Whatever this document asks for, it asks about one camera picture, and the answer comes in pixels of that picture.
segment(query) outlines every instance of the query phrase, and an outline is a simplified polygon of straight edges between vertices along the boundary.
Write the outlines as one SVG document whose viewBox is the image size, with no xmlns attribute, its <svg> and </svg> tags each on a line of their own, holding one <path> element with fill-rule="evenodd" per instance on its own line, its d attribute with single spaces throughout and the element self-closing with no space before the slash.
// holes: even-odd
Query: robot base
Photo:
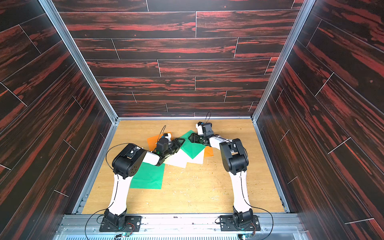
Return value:
<svg viewBox="0 0 384 240">
<path fill-rule="evenodd" d="M 125 221 L 127 223 L 126 227 L 123 230 L 118 230 L 116 227 L 110 224 L 109 221 L 103 217 L 103 220 L 100 225 L 99 232 L 131 232 L 132 225 L 128 223 L 132 223 L 135 226 L 134 232 L 138 232 L 140 230 L 141 225 L 141 216 L 125 216 Z"/>
<path fill-rule="evenodd" d="M 219 217 L 220 219 L 220 229 L 222 232 L 237 232 L 239 231 L 239 229 L 242 229 L 244 227 L 246 227 L 244 230 L 241 230 L 241 231 L 253 231 L 253 226 L 251 224 L 245 224 L 244 226 L 239 226 L 238 228 L 235 227 L 234 225 L 234 222 L 233 222 L 233 219 L 232 219 L 232 215 L 222 215 Z M 260 223 L 259 223 L 259 219 L 257 218 L 256 215 L 253 215 L 253 221 L 252 223 L 255 225 L 256 227 L 256 231 L 260 231 L 261 228 L 260 228 Z"/>
</svg>

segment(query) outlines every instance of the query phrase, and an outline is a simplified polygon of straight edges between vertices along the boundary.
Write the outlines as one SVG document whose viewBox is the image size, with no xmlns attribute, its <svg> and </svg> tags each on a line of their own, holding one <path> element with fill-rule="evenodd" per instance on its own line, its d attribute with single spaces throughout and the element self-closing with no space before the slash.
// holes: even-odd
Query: aluminum frame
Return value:
<svg viewBox="0 0 384 240">
<path fill-rule="evenodd" d="M 222 232 L 221 225 L 215 224 L 220 215 L 230 214 L 130 214 L 142 216 L 140 231 L 135 232 L 135 237 L 160 237 L 160 236 L 177 236 L 178 234 L 196 236 L 204 234 L 205 237 L 236 237 L 238 232 Z M 91 237 L 105 237 L 106 235 L 114 235 L 114 233 L 99 232 L 100 224 L 97 223 L 97 218 L 100 214 L 93 215 L 64 215 L 56 233 L 56 239 L 65 239 L 70 235 L 83 235 L 85 224 L 87 224 L 87 235 Z M 258 216 L 261 231 L 258 235 L 266 235 L 272 227 L 272 218 L 268 213 L 255 213 Z M 273 215 L 273 233 L 290 233 L 295 234 L 298 238 L 306 239 L 305 230 L 297 216 L 297 214 L 272 213 Z"/>
<path fill-rule="evenodd" d="M 94 77 L 93 73 L 89 69 L 88 64 L 86 63 L 83 55 L 80 53 L 79 48 L 74 42 L 70 32 L 68 31 L 66 25 L 64 24 L 64 21 L 62 20 L 52 0 L 38 0 L 38 1 L 43 7 L 48 18 L 51 20 L 53 26 L 55 27 L 56 31 L 60 35 L 68 51 L 71 53 L 76 64 L 79 66 L 80 71 L 83 73 L 85 79 L 91 86 L 91 89 L 93 90 L 96 97 L 100 101 L 109 119 L 111 120 L 112 123 L 115 123 L 118 118 L 115 110 L 113 109 L 107 97 L 101 90 L 99 84 L 96 81 L 96 78 Z"/>
<path fill-rule="evenodd" d="M 301 6 L 299 14 L 296 17 L 295 23 L 292 26 L 292 29 L 288 35 L 288 38 L 284 44 L 283 50 L 281 51 L 281 54 L 279 56 L 279 59 L 276 62 L 276 66 L 274 67 L 271 77 L 269 78 L 269 81 L 267 83 L 267 86 L 265 87 L 264 93 L 259 101 L 259 104 L 257 108 L 255 109 L 252 120 L 253 122 L 256 122 L 257 119 L 260 116 L 260 113 L 262 112 L 265 103 L 269 97 L 269 95 L 272 92 L 273 87 L 276 84 L 277 78 L 279 77 L 283 66 L 291 53 L 291 50 L 293 48 L 293 45 L 295 44 L 297 37 L 300 34 L 301 29 L 304 26 L 305 21 L 307 20 L 308 15 L 310 14 L 310 11 L 313 7 L 313 4 L 316 0 L 305 0 L 304 4 Z"/>
<path fill-rule="evenodd" d="M 205 117 L 131 117 L 131 118 L 118 118 L 118 121 L 129 120 L 200 120 Z M 251 116 L 234 116 L 234 117 L 210 117 L 209 119 L 251 119 Z"/>
</svg>

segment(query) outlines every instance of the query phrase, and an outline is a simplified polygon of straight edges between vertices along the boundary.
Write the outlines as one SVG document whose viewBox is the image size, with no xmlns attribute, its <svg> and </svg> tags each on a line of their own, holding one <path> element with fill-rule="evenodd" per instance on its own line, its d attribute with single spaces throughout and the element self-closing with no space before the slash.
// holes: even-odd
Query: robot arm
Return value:
<svg viewBox="0 0 384 240">
<path fill-rule="evenodd" d="M 212 123 L 196 124 L 197 134 L 192 133 L 189 140 L 220 150 L 224 169 L 229 173 L 233 188 L 233 221 L 236 227 L 248 224 L 253 220 L 253 211 L 248 206 L 247 166 L 248 154 L 240 139 L 224 139 L 212 131 Z"/>
<path fill-rule="evenodd" d="M 113 159 L 112 167 L 115 173 L 113 192 L 109 208 L 105 210 L 104 216 L 116 229 L 123 229 L 126 225 L 126 201 L 133 176 L 139 170 L 142 162 L 156 165 L 159 159 L 158 155 L 132 143 L 128 144 Z"/>
<path fill-rule="evenodd" d="M 154 151 L 149 152 L 135 144 L 128 144 L 112 162 L 114 185 L 108 209 L 104 216 L 117 230 L 126 225 L 127 196 L 133 176 L 142 162 L 160 166 L 164 160 L 179 151 L 185 139 L 175 138 L 171 141 L 169 133 L 164 134 L 156 144 Z"/>
</svg>

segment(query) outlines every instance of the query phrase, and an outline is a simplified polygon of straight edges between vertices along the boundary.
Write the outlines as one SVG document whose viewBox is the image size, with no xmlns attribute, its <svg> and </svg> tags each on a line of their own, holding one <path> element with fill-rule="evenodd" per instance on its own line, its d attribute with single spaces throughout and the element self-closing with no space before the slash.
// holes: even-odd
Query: plywood surface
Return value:
<svg viewBox="0 0 384 240">
<path fill-rule="evenodd" d="M 147 138 L 159 134 L 163 125 L 166 132 L 179 137 L 189 130 L 196 130 L 197 120 L 121 121 L 111 146 L 124 142 L 135 143 L 148 149 Z M 256 132 L 249 119 L 210 120 L 215 134 L 239 138 L 249 154 L 247 187 L 251 205 L 270 212 L 283 212 L 277 190 L 261 150 Z M 108 161 L 124 145 L 112 149 Z M 113 172 L 103 162 L 83 214 L 105 209 L 111 200 Z M 232 212 L 233 191 L 229 174 L 224 170 L 220 151 L 214 149 L 213 157 L 204 163 L 187 163 L 185 169 L 165 166 L 162 189 L 130 189 L 127 213 L 228 213 Z"/>
</svg>

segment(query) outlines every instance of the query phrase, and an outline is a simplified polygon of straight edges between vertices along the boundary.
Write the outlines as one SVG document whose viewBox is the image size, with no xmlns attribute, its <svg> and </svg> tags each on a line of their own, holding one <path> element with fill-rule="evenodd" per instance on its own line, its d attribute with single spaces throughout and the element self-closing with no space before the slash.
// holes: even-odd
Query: dark wood panel wall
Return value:
<svg viewBox="0 0 384 240">
<path fill-rule="evenodd" d="M 384 239 L 383 11 L 317 0 L 258 119 L 314 240 Z"/>
<path fill-rule="evenodd" d="M 300 0 L 54 0 L 119 117 L 251 116 Z"/>
<path fill-rule="evenodd" d="M 0 239 L 51 239 L 111 122 L 39 2 L 0 9 Z"/>
</svg>

